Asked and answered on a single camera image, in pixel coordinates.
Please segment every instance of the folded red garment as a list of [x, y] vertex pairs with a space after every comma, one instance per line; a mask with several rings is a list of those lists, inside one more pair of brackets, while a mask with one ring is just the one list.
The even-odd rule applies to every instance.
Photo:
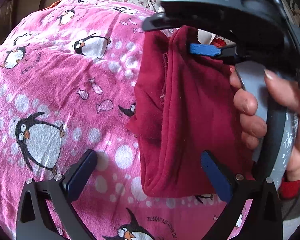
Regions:
[[127, 128], [138, 137], [143, 191], [152, 197], [183, 197], [214, 190], [200, 164], [211, 150], [234, 174], [251, 170], [233, 105], [230, 68], [191, 55], [198, 30], [183, 26], [168, 39], [145, 34], [135, 85], [136, 114]]

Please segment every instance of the penguin beak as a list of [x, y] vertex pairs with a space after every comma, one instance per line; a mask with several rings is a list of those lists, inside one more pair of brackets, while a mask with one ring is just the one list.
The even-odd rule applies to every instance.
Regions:
[[28, 130], [25, 131], [25, 138], [26, 139], [29, 139], [30, 138], [30, 133]]
[[132, 238], [136, 238], [132, 233], [130, 233], [129, 231], [125, 232], [123, 237], [127, 240], [131, 240]]

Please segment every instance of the finger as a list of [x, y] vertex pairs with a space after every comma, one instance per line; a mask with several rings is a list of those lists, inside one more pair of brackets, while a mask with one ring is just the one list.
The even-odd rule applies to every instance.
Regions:
[[240, 124], [246, 133], [256, 138], [261, 138], [267, 133], [266, 122], [259, 116], [248, 116], [246, 114], [241, 114]]
[[241, 133], [241, 140], [250, 150], [254, 150], [259, 144], [259, 140], [257, 138], [247, 134], [246, 132]]
[[265, 82], [277, 103], [300, 115], [300, 89], [296, 82], [282, 79], [270, 70], [265, 70]]
[[233, 72], [230, 75], [230, 85], [235, 87], [235, 88], [241, 88], [242, 87], [240, 79], [239, 79], [236, 72]]
[[235, 108], [247, 115], [254, 115], [258, 108], [256, 98], [249, 92], [239, 89], [233, 98]]

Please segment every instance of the red sleeve cuff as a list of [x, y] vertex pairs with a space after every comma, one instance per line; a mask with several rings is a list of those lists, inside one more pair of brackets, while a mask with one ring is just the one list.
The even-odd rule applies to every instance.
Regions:
[[280, 196], [282, 199], [291, 199], [297, 196], [300, 187], [300, 180], [282, 181], [280, 186]]

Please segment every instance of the penguin eye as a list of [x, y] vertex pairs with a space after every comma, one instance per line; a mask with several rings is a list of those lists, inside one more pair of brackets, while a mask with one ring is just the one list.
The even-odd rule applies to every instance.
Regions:
[[21, 131], [24, 132], [25, 130], [26, 130], [26, 125], [25, 125], [25, 124], [22, 124], [22, 125], [21, 125]]
[[20, 141], [22, 141], [23, 140], [23, 138], [24, 138], [24, 136], [23, 136], [23, 133], [21, 132], [21, 133], [19, 133], [19, 140]]
[[118, 236], [120, 236], [120, 237], [124, 236], [124, 231], [122, 229], [118, 230]]

